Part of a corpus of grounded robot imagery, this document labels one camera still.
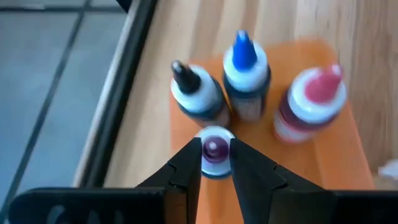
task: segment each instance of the label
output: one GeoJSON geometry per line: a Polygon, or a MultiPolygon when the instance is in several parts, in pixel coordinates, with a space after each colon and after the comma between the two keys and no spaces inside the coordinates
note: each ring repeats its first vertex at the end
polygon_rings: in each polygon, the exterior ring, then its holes
{"type": "Polygon", "coordinates": [[[264,98],[235,98],[230,97],[231,104],[238,116],[245,121],[258,121],[264,111],[264,98]]]}
{"type": "Polygon", "coordinates": [[[314,135],[314,131],[300,130],[292,127],[281,116],[280,112],[277,111],[274,115],[274,127],[276,134],[286,142],[302,142],[314,135]]]}
{"type": "Polygon", "coordinates": [[[199,121],[200,125],[203,127],[206,126],[221,126],[221,127],[228,127],[231,119],[231,113],[229,112],[228,105],[224,103],[223,109],[220,113],[216,116],[214,120],[211,121],[199,121]]]}

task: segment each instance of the gray floor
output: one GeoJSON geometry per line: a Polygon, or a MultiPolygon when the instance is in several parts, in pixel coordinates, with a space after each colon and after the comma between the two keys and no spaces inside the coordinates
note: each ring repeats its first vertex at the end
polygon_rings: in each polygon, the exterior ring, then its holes
{"type": "MultiPolygon", "coordinates": [[[[0,0],[82,5],[84,0],[0,0]]],[[[95,6],[117,6],[93,0],[95,6]]],[[[0,205],[25,151],[78,17],[75,12],[0,12],[0,205]]],[[[18,192],[69,186],[121,33],[125,13],[85,13],[18,192]]]]}

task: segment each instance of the blue nozzle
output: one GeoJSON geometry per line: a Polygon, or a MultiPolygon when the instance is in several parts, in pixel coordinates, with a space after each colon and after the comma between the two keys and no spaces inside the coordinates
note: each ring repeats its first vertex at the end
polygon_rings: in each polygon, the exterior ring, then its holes
{"type": "Polygon", "coordinates": [[[233,46],[232,63],[238,71],[249,70],[257,62],[253,42],[246,30],[238,30],[233,46]]]}

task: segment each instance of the orange cutting mat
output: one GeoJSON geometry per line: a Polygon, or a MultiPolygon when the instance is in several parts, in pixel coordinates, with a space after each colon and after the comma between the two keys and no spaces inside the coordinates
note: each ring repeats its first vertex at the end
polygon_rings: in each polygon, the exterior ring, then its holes
{"type": "MultiPolygon", "coordinates": [[[[231,131],[279,164],[326,189],[373,189],[349,104],[329,127],[303,144],[285,144],[273,134],[273,114],[282,93],[302,70],[337,62],[333,50],[322,40],[300,40],[265,50],[272,71],[266,113],[256,123],[233,118],[231,131]]],[[[222,55],[205,61],[192,61],[191,64],[204,67],[222,86],[222,55]]],[[[201,130],[179,110],[171,94],[170,128],[172,155],[201,130]]],[[[202,177],[197,223],[243,223],[231,177],[225,180],[202,177]]]]}

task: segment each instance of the paint bottle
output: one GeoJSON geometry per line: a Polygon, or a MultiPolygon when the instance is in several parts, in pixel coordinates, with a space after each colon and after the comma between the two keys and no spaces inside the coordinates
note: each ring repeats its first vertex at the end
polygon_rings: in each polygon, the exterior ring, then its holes
{"type": "Polygon", "coordinates": [[[224,179],[231,175],[230,142],[235,136],[225,128],[209,126],[196,137],[201,139],[201,173],[209,179],[224,179]]]}
{"type": "Polygon", "coordinates": [[[171,91],[182,112],[203,127],[229,126],[231,112],[221,86],[204,68],[176,60],[172,71],[171,91]]]}
{"type": "Polygon", "coordinates": [[[224,87],[233,111],[242,120],[260,120],[271,82],[266,53],[245,30],[239,30],[234,45],[224,55],[223,65],[224,87]]]}
{"type": "Polygon", "coordinates": [[[302,142],[330,124],[346,102],[346,87],[339,65],[304,70],[284,93],[274,115],[277,137],[302,142]]]}

